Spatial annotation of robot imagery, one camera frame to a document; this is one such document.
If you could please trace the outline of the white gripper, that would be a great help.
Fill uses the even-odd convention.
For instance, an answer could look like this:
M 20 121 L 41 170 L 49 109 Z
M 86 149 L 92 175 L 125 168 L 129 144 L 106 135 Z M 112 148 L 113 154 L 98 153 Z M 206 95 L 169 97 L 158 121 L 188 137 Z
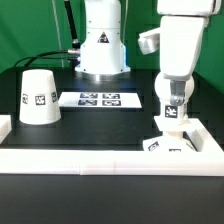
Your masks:
M 181 106 L 185 85 L 197 63 L 209 17 L 220 11 L 220 0 L 158 0 L 158 28 L 139 34 L 144 55 L 160 50 L 160 71 L 170 79 L 170 104 Z

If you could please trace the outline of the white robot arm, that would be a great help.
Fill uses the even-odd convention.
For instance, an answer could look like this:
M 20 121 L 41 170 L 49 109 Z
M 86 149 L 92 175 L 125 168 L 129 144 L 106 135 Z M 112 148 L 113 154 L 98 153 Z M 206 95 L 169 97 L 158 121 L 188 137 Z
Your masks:
M 119 0 L 84 0 L 86 39 L 76 71 L 91 78 L 110 78 L 128 72 L 126 48 L 120 40 Z M 158 0 L 160 26 L 139 35 L 144 54 L 160 52 L 160 74 L 169 81 L 171 104 L 186 101 L 186 84 L 197 63 L 204 28 L 220 11 L 222 0 Z

